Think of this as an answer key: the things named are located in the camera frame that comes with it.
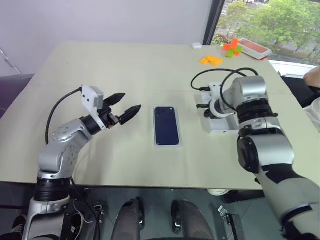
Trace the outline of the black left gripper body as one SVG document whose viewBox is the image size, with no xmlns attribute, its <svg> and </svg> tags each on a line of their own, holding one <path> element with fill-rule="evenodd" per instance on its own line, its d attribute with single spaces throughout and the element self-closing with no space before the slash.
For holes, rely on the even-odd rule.
<svg viewBox="0 0 320 240">
<path fill-rule="evenodd" d="M 103 104 L 99 110 L 99 118 L 108 129 L 113 128 L 115 125 L 120 123 L 120 118 L 112 113 L 112 109 L 107 104 Z"/>
</svg>

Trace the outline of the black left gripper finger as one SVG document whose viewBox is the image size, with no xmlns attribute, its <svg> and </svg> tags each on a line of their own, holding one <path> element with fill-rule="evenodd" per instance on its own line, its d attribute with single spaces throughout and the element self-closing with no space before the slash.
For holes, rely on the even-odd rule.
<svg viewBox="0 0 320 240">
<path fill-rule="evenodd" d="M 142 105 L 135 105 L 127 109 L 121 116 L 118 116 L 118 123 L 120 125 L 124 125 L 128 121 L 130 121 L 132 118 L 134 118 L 138 112 L 140 111 Z"/>
<path fill-rule="evenodd" d="M 115 93 L 103 100 L 103 106 L 104 107 L 114 106 L 118 102 L 120 102 L 125 95 L 126 95 L 125 93 Z"/>
</svg>

